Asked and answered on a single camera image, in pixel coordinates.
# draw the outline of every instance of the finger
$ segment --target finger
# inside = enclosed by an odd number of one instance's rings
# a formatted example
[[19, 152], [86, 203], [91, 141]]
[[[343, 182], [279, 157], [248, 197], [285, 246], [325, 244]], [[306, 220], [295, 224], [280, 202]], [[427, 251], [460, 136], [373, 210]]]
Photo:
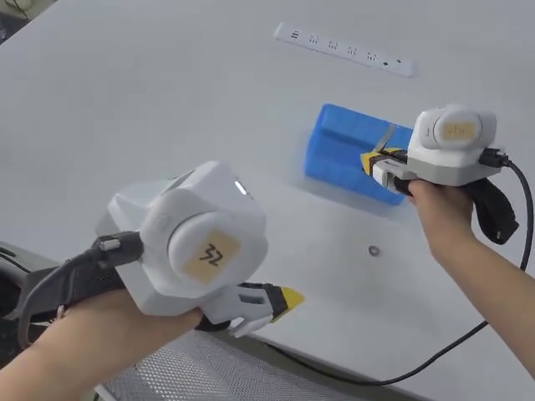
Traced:
[[413, 180], [409, 183], [409, 191], [413, 195], [415, 202], [430, 200], [442, 197], [441, 189], [428, 181]]

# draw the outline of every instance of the wrist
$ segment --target wrist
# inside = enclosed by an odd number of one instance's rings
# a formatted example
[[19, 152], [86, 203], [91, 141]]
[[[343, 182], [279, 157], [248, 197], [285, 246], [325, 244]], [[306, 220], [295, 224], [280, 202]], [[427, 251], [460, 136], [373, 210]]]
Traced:
[[429, 238], [429, 247], [431, 255], [443, 267], [454, 263], [460, 255], [466, 254], [474, 246], [481, 244], [473, 233], [456, 234], [454, 236], [438, 236]]

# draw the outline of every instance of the yellow label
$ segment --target yellow label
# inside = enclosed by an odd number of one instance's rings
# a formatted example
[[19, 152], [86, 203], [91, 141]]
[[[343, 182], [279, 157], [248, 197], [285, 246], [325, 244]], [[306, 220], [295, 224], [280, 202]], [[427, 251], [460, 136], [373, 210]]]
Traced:
[[240, 243], [220, 230], [212, 230], [182, 271], [193, 280], [210, 284], [240, 250]]
[[445, 123], [442, 126], [444, 140], [473, 140], [476, 138], [476, 125], [469, 123]]

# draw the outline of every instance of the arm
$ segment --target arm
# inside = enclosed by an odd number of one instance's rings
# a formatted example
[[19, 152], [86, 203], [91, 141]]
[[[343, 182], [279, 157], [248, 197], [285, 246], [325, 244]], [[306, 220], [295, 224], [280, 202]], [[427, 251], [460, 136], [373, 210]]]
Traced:
[[435, 259], [535, 378], [535, 279], [474, 237], [460, 191], [424, 181], [410, 191]]
[[201, 317], [199, 310], [146, 316], [127, 291], [82, 302], [0, 371], [2, 400], [75, 400], [192, 330]]

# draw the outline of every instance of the metal grate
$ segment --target metal grate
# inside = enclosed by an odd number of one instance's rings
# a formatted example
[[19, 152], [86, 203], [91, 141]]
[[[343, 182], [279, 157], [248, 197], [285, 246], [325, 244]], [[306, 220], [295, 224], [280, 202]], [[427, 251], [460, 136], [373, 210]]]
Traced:
[[190, 332], [105, 384], [119, 401], [355, 401], [234, 348]]

